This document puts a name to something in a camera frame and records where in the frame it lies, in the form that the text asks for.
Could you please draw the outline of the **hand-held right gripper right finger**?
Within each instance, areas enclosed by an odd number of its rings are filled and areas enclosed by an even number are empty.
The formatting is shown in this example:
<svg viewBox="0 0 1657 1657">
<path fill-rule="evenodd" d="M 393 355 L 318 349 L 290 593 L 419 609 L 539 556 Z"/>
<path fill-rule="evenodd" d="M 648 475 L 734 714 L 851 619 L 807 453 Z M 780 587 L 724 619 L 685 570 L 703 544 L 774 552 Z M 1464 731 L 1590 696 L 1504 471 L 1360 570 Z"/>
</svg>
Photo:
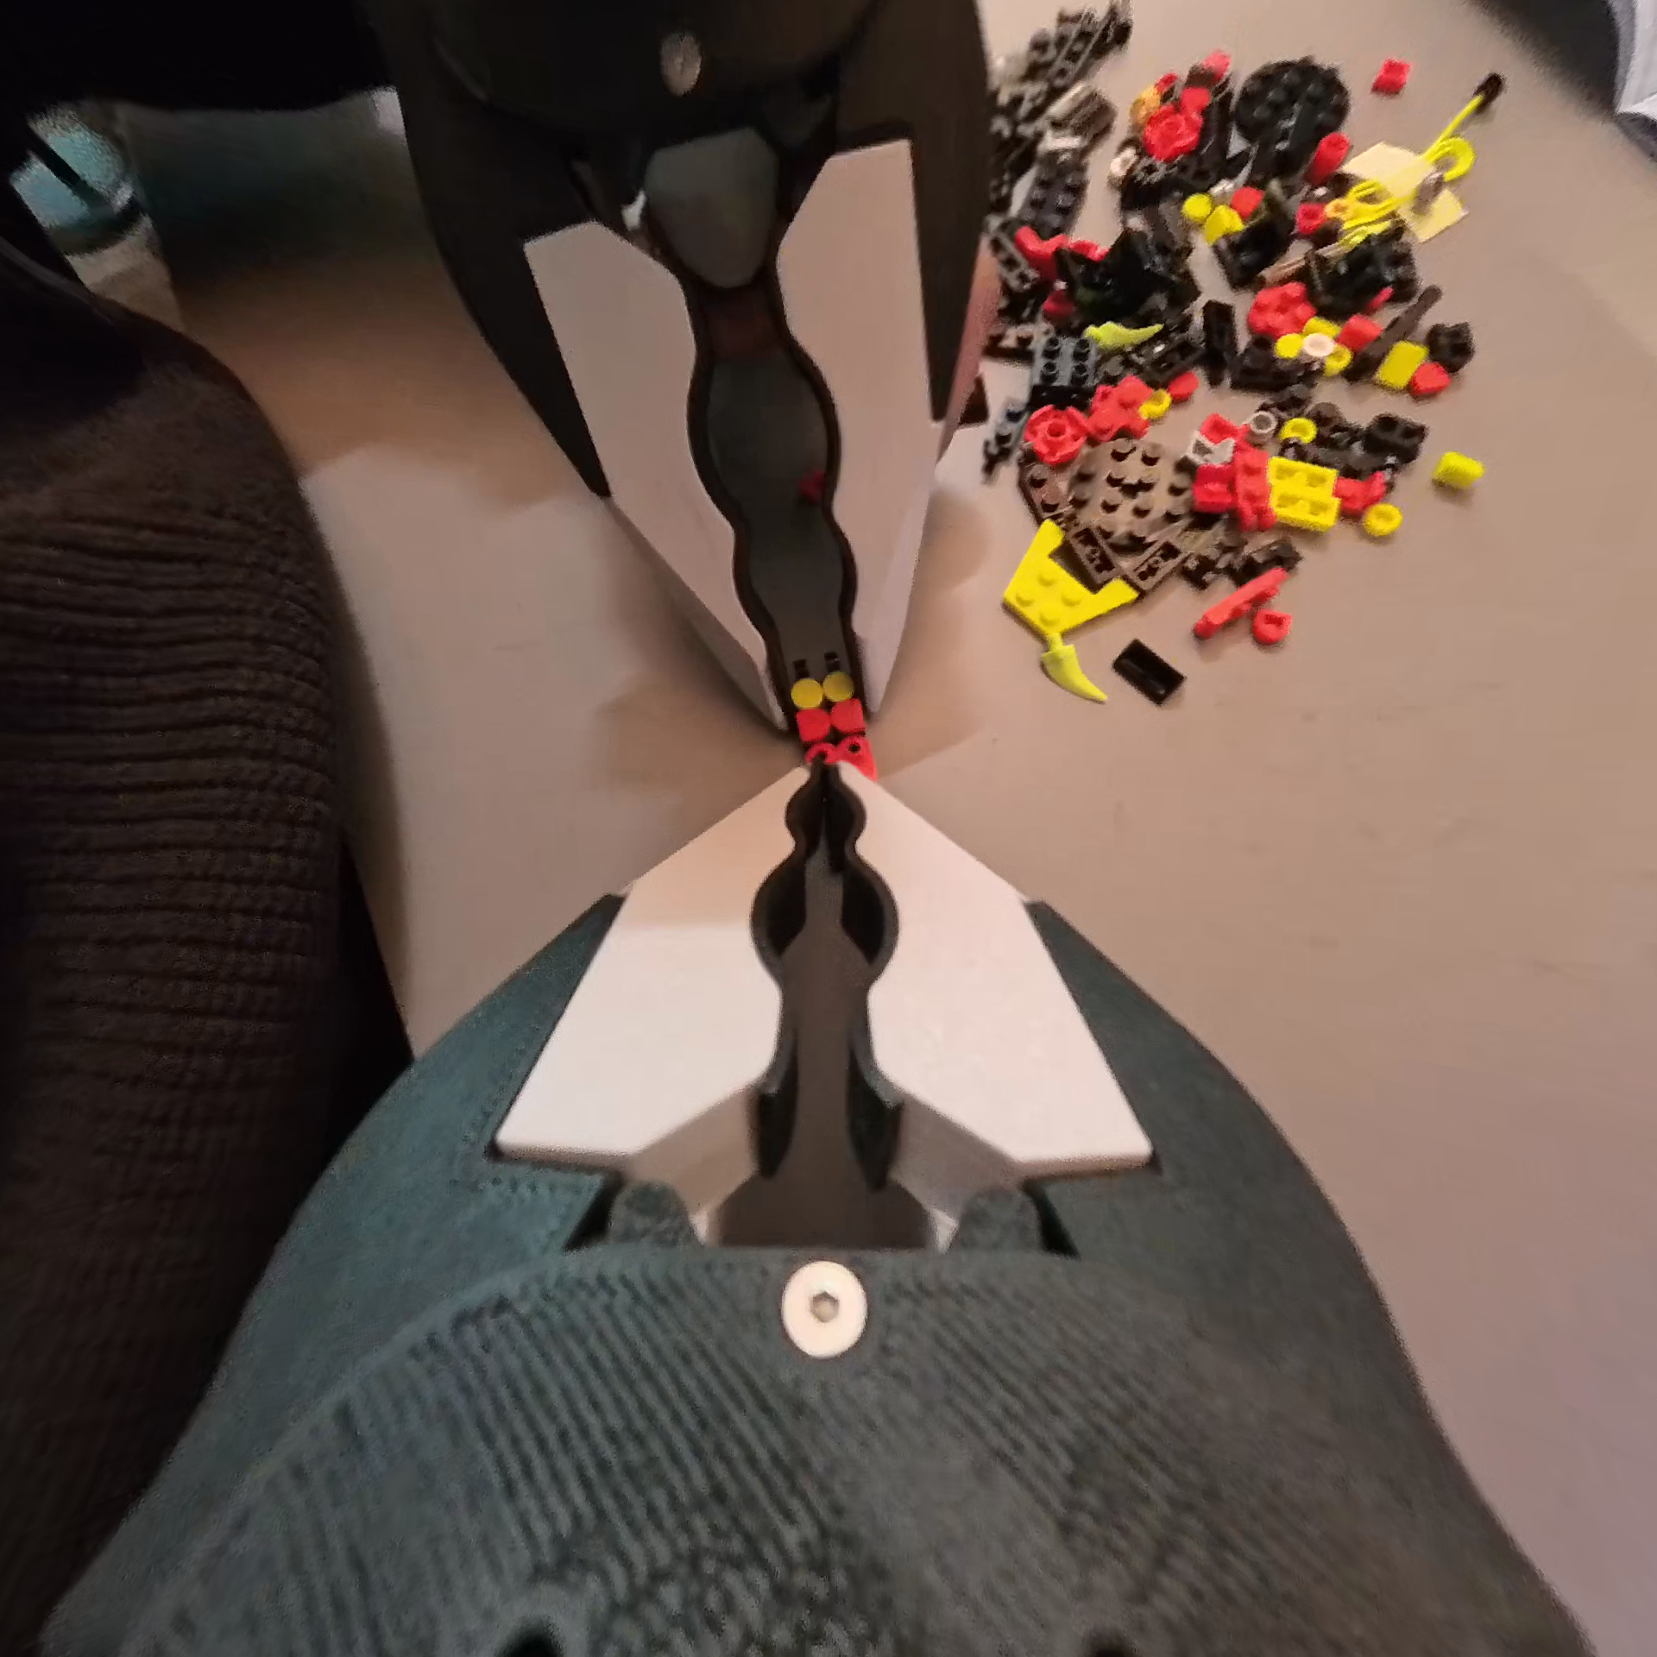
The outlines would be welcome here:
<svg viewBox="0 0 1657 1657">
<path fill-rule="evenodd" d="M 867 994 L 876 1076 L 902 1110 L 894 1177 L 936 1244 L 977 1193 L 1149 1167 L 1153 1140 L 1022 891 L 882 783 L 845 783 L 849 846 L 894 913 Z"/>
</svg>

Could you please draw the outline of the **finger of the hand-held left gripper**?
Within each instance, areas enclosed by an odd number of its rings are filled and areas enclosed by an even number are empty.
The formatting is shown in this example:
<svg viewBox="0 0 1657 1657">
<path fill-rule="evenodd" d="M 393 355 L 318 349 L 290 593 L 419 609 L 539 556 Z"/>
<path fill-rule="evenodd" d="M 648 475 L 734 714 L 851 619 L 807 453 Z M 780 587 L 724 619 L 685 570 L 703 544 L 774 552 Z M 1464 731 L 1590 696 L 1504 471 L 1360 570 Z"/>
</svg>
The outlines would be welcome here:
<svg viewBox="0 0 1657 1657">
<path fill-rule="evenodd" d="M 598 220 L 527 240 L 525 260 L 614 516 L 732 684 L 782 729 L 764 639 L 740 601 L 736 528 L 691 443 L 699 343 L 681 282 Z"/>
<path fill-rule="evenodd" d="M 863 700 L 880 712 L 943 451 L 910 140 L 831 155 L 780 240 L 776 274 L 794 341 L 827 398 L 831 518 L 851 556 Z"/>
</svg>

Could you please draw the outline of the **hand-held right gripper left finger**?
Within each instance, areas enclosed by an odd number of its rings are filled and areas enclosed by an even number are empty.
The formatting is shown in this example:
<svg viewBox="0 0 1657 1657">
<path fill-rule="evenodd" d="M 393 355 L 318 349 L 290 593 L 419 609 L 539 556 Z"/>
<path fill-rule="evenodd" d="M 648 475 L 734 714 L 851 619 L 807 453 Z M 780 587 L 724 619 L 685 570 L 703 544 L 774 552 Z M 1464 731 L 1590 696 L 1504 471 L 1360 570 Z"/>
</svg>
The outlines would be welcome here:
<svg viewBox="0 0 1657 1657">
<path fill-rule="evenodd" d="M 632 881 L 496 1134 L 507 1161 L 671 1185 L 699 1236 L 758 1173 L 754 1104 L 782 990 L 754 938 L 795 850 L 782 775 Z"/>
</svg>

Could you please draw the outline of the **red yellow black lego assembly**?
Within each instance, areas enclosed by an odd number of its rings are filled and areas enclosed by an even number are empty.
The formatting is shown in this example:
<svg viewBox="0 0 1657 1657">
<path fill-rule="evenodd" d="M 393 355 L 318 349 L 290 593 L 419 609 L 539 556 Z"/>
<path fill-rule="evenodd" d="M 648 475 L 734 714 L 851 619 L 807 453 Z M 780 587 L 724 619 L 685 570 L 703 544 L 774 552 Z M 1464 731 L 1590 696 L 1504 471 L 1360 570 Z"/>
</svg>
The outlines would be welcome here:
<svg viewBox="0 0 1657 1657">
<path fill-rule="evenodd" d="M 865 702 L 855 674 L 831 664 L 811 676 L 797 672 L 790 688 L 794 727 L 807 763 L 843 763 L 870 781 L 880 779 Z"/>
</svg>

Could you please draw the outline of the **pile of loose lego pieces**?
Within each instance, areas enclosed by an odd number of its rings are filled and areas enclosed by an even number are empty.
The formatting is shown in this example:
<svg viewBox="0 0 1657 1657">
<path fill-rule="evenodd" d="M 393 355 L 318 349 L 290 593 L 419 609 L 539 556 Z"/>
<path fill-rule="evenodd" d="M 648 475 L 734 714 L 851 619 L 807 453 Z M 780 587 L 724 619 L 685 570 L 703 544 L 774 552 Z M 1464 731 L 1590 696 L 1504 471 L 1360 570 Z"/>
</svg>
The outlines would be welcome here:
<svg viewBox="0 0 1657 1657">
<path fill-rule="evenodd" d="M 1117 226 L 1091 240 L 1076 226 L 1117 122 L 1097 76 L 1131 31 L 1129 3 L 1064 9 L 993 68 L 989 102 L 987 353 L 1028 376 L 987 426 L 983 477 L 1012 469 L 1038 526 L 1003 605 L 1042 641 L 1048 680 L 1095 702 L 1074 643 L 1091 621 L 1176 577 L 1226 581 L 1194 637 L 1245 629 L 1275 648 L 1302 542 L 1399 530 L 1429 426 L 1330 396 L 1425 404 L 1474 362 L 1472 325 L 1437 317 L 1419 254 L 1464 216 L 1470 130 L 1506 90 L 1486 74 L 1433 141 L 1358 151 L 1336 65 L 1241 74 L 1214 51 L 1129 104 L 1107 165 Z"/>
</svg>

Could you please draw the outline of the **teal object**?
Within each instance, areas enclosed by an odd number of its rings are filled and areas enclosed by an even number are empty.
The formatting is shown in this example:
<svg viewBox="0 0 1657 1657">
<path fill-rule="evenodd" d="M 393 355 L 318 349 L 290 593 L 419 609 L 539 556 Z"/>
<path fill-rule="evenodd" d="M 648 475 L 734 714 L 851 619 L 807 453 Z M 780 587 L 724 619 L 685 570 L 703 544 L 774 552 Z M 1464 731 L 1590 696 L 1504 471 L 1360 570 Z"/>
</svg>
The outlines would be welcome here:
<svg viewBox="0 0 1657 1657">
<path fill-rule="evenodd" d="M 28 116 L 22 145 L 8 181 L 60 254 L 99 254 L 146 220 L 129 155 L 81 112 Z"/>
</svg>

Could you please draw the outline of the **dark knitted sleeve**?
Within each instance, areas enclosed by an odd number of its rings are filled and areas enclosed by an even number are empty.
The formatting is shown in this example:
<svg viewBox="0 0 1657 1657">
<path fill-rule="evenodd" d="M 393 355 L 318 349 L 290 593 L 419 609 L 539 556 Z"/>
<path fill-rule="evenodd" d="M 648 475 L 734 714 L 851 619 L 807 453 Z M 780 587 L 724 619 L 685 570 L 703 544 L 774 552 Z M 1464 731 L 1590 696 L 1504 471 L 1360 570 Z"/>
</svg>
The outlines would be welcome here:
<svg viewBox="0 0 1657 1657">
<path fill-rule="evenodd" d="M 2 1641 L 174 1449 L 371 1090 L 340 585 L 196 341 L 4 244 Z"/>
</svg>

